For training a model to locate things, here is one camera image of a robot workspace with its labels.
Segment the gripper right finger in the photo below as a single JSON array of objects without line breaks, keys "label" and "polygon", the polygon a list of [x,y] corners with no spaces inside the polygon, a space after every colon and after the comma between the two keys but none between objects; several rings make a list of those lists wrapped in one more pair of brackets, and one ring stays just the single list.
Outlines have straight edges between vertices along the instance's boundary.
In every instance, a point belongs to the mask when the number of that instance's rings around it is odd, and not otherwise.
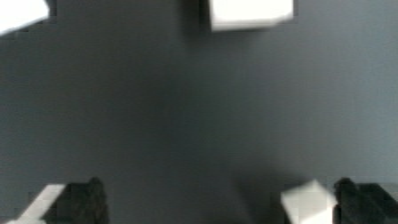
[{"label": "gripper right finger", "polygon": [[290,224],[398,224],[398,183],[342,178],[329,191],[317,180],[281,193]]}]

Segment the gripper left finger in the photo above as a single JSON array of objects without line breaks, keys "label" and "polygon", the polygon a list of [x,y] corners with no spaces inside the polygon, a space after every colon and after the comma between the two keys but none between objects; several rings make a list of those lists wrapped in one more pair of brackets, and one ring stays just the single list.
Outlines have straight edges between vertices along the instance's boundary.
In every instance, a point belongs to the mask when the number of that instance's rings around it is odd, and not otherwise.
[{"label": "gripper left finger", "polygon": [[15,224],[111,224],[100,178],[93,177],[86,183],[48,184]]}]

